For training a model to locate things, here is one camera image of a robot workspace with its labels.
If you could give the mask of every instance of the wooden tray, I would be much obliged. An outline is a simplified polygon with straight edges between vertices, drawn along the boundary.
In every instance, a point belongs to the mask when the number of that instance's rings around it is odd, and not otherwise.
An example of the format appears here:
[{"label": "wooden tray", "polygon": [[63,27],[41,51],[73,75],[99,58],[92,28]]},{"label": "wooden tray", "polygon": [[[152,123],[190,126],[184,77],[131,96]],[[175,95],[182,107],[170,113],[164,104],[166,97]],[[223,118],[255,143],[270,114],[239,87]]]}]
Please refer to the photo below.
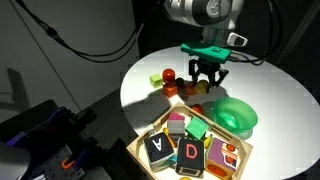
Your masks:
[{"label": "wooden tray", "polygon": [[[239,148],[239,160],[237,160],[237,170],[234,173],[232,180],[240,180],[243,170],[246,166],[246,163],[249,159],[250,153],[253,149],[253,146],[248,144],[247,142],[243,141],[242,139],[238,138],[237,136],[231,134],[224,128],[220,127],[210,119],[202,116],[201,114],[195,112],[188,106],[177,103],[176,105],[172,106],[167,112],[165,112],[159,119],[157,119],[153,123],[153,127],[156,133],[163,132],[163,128],[167,127],[167,119],[169,118],[170,113],[175,112],[179,113],[180,115],[185,116],[185,124],[187,125],[190,122],[191,117],[197,116],[200,119],[204,119],[206,123],[209,125],[209,130],[207,131],[207,135],[213,134],[213,137],[217,137],[229,144],[234,145],[235,147]],[[167,168],[160,172],[154,173],[149,166],[147,153],[144,148],[143,140],[149,137],[148,131],[145,131],[141,134],[138,138],[136,138],[128,147],[127,150],[130,156],[135,160],[135,162],[141,167],[141,169],[147,174],[150,179],[160,180],[160,179],[173,179],[178,180],[180,177],[183,177],[177,174],[174,169]],[[219,180],[218,177],[204,171],[204,175],[202,179],[210,179],[210,180]]]}]

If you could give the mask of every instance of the black block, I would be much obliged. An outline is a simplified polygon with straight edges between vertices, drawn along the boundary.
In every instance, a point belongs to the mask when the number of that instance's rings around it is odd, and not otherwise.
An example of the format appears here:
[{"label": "black block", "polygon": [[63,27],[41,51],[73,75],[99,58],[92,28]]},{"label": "black block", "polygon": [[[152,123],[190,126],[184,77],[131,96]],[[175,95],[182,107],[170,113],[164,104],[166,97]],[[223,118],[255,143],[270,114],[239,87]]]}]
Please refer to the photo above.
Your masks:
[{"label": "black block", "polygon": [[164,133],[159,133],[144,140],[150,163],[171,156],[174,151],[168,137]]},{"label": "black block", "polygon": [[204,171],[204,144],[196,139],[181,138],[178,142],[176,172],[200,177]]}]

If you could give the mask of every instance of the white round table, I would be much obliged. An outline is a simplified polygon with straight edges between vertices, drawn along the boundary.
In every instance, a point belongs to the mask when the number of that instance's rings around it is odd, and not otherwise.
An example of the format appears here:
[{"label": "white round table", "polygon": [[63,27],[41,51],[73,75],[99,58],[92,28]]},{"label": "white round table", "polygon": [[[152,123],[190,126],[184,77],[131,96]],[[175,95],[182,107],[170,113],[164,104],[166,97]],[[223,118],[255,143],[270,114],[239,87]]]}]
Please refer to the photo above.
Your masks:
[{"label": "white round table", "polygon": [[[211,107],[217,98],[230,96],[251,105],[259,118],[251,136],[246,139],[253,145],[253,151],[241,179],[290,178],[319,159],[319,104],[299,82],[267,62],[261,66],[227,62],[222,68],[229,70],[229,74],[221,87],[212,89],[207,95],[190,96],[185,101],[179,96],[168,99],[161,89],[151,86],[149,77],[162,74],[166,68],[173,69],[176,78],[191,81],[188,75],[191,58],[181,52],[180,47],[168,48],[142,58],[127,72],[121,85],[121,103],[139,135],[178,101]],[[201,79],[207,80],[207,76],[201,74]]]}]

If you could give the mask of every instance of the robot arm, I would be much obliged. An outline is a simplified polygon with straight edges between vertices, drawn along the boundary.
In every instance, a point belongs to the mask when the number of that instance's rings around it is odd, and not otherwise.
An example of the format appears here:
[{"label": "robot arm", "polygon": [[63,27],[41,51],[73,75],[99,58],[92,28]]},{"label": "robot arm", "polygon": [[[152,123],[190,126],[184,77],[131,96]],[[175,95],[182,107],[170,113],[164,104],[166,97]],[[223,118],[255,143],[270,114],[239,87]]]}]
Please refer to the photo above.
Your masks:
[{"label": "robot arm", "polygon": [[203,27],[203,43],[219,47],[245,46],[248,40],[232,32],[244,0],[166,0],[169,19]]}]

